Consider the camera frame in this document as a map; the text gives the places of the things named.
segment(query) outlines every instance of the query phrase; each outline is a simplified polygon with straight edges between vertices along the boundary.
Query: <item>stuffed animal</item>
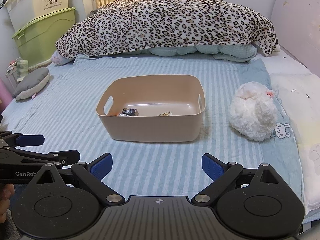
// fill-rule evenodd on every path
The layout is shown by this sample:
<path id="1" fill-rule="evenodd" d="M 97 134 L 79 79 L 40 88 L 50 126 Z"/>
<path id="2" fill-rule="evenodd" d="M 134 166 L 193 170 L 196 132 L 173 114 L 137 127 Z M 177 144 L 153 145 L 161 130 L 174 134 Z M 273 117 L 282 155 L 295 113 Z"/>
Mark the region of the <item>stuffed animal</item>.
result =
<path id="1" fill-rule="evenodd" d="M 258 82 L 242 84 L 229 107 L 231 126 L 250 140 L 270 138 L 278 112 L 273 95 L 272 90 Z"/>

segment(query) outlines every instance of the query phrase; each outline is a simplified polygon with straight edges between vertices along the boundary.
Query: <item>metal screw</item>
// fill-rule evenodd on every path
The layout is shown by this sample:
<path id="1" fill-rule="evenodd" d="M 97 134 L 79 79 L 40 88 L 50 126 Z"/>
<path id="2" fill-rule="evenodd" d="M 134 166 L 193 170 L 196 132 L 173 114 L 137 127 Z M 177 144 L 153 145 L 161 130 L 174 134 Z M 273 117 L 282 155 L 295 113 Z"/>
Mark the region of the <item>metal screw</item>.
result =
<path id="1" fill-rule="evenodd" d="M 112 195 L 107 196 L 106 200 L 111 203 L 115 203 L 115 202 L 121 201 L 122 197 L 118 194 L 112 194 Z"/>
<path id="2" fill-rule="evenodd" d="M 205 203 L 210 200 L 210 197 L 207 195 L 197 195 L 195 196 L 195 201 L 200 202 L 200 203 Z"/>

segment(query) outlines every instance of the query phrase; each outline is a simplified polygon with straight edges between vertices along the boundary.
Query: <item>striped bedding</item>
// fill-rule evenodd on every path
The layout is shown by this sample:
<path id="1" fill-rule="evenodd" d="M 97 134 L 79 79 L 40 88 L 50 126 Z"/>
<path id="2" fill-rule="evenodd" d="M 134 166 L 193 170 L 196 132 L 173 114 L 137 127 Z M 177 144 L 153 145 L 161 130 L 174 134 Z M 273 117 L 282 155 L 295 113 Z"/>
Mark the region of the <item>striped bedding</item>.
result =
<path id="1" fill-rule="evenodd" d="M 191 54 L 163 58 L 78 56 L 74 63 L 49 66 L 49 84 L 33 100 L 15 100 L 3 112 L 2 130 L 43 134 L 42 146 L 26 150 L 47 153 L 77 149 L 81 161 L 90 162 L 110 152 L 112 171 L 103 182 L 122 194 L 188 195 L 191 198 L 212 181 L 201 169 L 201 156 L 210 153 L 223 162 L 235 161 L 245 168 L 268 162 L 301 197 L 302 172 L 294 138 L 277 143 L 248 141 L 231 129 L 228 106 L 244 82 L 269 83 L 261 59 L 250 63 L 215 60 Z M 110 138 L 95 107 L 114 80 L 134 75 L 190 74 L 204 87 L 206 110 L 199 137 L 189 143 L 134 143 Z"/>

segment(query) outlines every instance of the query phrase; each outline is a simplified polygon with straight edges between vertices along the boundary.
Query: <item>blue gripper pad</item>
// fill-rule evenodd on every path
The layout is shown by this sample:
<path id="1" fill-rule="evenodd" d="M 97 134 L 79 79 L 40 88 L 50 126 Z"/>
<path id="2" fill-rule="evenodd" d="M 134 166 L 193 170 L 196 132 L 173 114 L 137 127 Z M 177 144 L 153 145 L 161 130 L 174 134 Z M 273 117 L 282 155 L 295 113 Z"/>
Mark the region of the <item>blue gripper pad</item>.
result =
<path id="1" fill-rule="evenodd" d="M 212 179 L 217 180 L 227 169 L 227 165 L 209 154 L 202 156 L 202 169 Z"/>
<path id="2" fill-rule="evenodd" d="M 42 134 L 22 134 L 16 138 L 16 144 L 22 147 L 43 145 L 44 137 Z"/>
<path id="3" fill-rule="evenodd" d="M 109 153 L 104 154 L 88 166 L 88 171 L 101 181 L 112 169 L 112 156 Z"/>

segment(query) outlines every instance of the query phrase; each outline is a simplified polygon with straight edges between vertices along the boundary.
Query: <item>green storage box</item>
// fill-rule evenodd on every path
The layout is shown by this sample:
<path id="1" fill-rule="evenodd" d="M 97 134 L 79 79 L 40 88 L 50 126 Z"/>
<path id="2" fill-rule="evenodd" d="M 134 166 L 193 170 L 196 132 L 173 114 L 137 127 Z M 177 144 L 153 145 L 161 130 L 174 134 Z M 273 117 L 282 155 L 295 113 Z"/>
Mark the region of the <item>green storage box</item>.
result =
<path id="1" fill-rule="evenodd" d="M 13 35 L 22 59 L 29 66 L 51 58 L 56 41 L 75 23 L 75 7 L 57 11 L 29 22 Z"/>

